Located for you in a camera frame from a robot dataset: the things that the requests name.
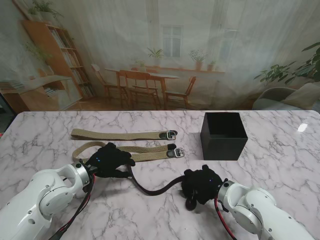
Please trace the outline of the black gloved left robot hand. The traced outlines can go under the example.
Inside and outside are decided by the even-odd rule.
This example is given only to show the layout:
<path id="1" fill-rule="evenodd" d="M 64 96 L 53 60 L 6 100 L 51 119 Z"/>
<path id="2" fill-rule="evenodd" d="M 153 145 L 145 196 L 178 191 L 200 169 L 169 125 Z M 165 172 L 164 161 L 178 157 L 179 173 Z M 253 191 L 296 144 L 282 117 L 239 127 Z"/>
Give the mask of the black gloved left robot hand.
<path id="1" fill-rule="evenodd" d="M 118 168 L 124 165 L 134 167 L 136 163 L 131 157 L 129 152 L 122 151 L 109 142 L 99 148 L 85 165 L 93 169 L 93 173 L 99 178 L 129 178 L 131 174 L 128 171 L 121 171 Z"/>

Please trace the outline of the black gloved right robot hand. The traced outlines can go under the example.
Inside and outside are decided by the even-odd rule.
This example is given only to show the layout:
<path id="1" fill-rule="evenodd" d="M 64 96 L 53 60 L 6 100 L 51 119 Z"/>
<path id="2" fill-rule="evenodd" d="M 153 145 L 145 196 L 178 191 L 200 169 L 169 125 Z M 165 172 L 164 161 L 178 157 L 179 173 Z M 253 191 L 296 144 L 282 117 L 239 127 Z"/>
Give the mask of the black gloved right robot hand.
<path id="1" fill-rule="evenodd" d="M 218 212 L 218 193 L 227 181 L 228 178 L 222 180 L 221 177 L 206 164 L 202 166 L 202 169 L 185 170 L 181 187 L 182 193 L 186 198 L 186 209 L 193 211 L 197 203 L 205 205 L 208 201 L 214 200 L 214 207 Z"/>

